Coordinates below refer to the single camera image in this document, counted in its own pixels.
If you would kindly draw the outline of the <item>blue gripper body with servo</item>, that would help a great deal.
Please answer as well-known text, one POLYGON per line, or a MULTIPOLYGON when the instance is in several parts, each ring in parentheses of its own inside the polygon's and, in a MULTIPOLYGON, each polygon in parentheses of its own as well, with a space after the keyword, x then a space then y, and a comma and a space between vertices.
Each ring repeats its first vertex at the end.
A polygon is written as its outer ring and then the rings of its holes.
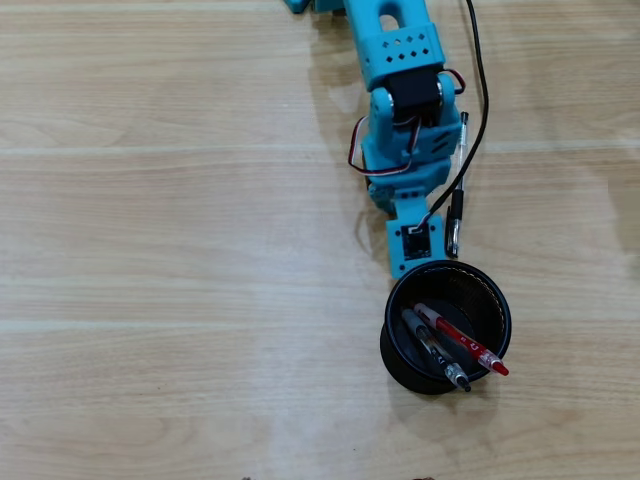
POLYGON ((367 191, 375 206, 395 217, 397 198, 425 197, 444 184, 450 171, 450 160, 414 164, 408 171, 389 176, 368 177, 367 191))

